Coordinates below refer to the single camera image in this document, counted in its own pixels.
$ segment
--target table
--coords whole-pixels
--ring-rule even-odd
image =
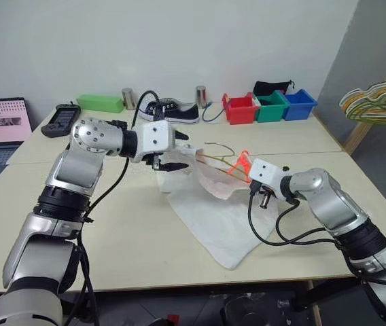
[[[386,235],[386,199],[344,152],[293,153],[258,156],[292,171],[323,167],[343,189],[370,213]],[[107,160],[95,197],[122,170],[123,159]],[[0,291],[1,271],[27,213],[40,194],[51,163],[15,164],[0,177]],[[280,203],[279,210],[288,207]],[[125,179],[97,206],[94,223],[85,225],[94,288],[149,289],[184,285],[218,285],[258,281],[336,278],[349,275],[340,253],[331,244],[254,249],[233,271],[221,267],[191,235],[160,194],[155,172],[144,164],[130,164]],[[295,236],[318,227],[306,203],[283,220],[282,230]],[[278,240],[273,232],[271,240]],[[81,287],[78,275],[72,290]]]
[[[213,104],[207,111],[207,117],[215,116],[222,109],[220,103]],[[69,137],[49,139],[42,135],[40,127],[51,119],[52,112],[32,133],[7,161],[7,164],[53,162],[67,146]],[[133,120],[133,111],[107,113],[83,110],[80,117],[96,117],[102,120]],[[140,117],[137,123],[144,123]],[[230,151],[205,142],[221,143],[230,146],[237,155],[244,149],[250,154],[278,153],[318,153],[341,151],[341,146],[328,134],[319,120],[311,115],[307,120],[253,123],[231,126],[222,114],[215,124],[199,122],[194,125],[176,124],[176,129],[190,136],[191,144],[204,147],[210,155],[222,156]]]

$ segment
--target sneaker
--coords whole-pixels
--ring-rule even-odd
[[[199,110],[195,103],[181,103],[174,98],[161,98],[160,104],[164,111],[164,119],[178,124],[196,124],[199,121]],[[149,102],[143,111],[139,108],[139,116],[154,121],[156,102]]]

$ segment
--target green bin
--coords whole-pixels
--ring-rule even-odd
[[[256,121],[258,122],[276,122],[281,121],[283,112],[290,106],[284,95],[275,90],[268,96],[257,96],[261,107],[256,111]]]

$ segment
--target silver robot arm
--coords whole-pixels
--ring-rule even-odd
[[[104,157],[146,160],[156,170],[183,168],[187,165],[161,166],[158,159],[158,154],[174,150],[176,135],[187,138],[165,120],[132,130],[93,118],[73,125],[69,146],[57,157],[4,265],[7,291],[0,297],[0,325],[62,325],[58,294],[75,280],[80,248],[73,240],[82,228]]]
[[[386,321],[386,237],[369,216],[341,190],[324,169],[291,174],[255,159],[249,177],[278,199],[306,200],[311,212],[338,243],[352,273],[361,279],[368,298]]]

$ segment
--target white towel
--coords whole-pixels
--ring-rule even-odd
[[[247,220],[249,191],[237,190],[222,200],[205,190],[194,173],[175,182],[176,187],[167,196],[173,210],[219,264],[230,270],[236,268],[260,244]],[[277,201],[271,198],[264,210],[259,207],[260,199],[254,198],[252,221],[257,232],[266,238],[275,226]]]

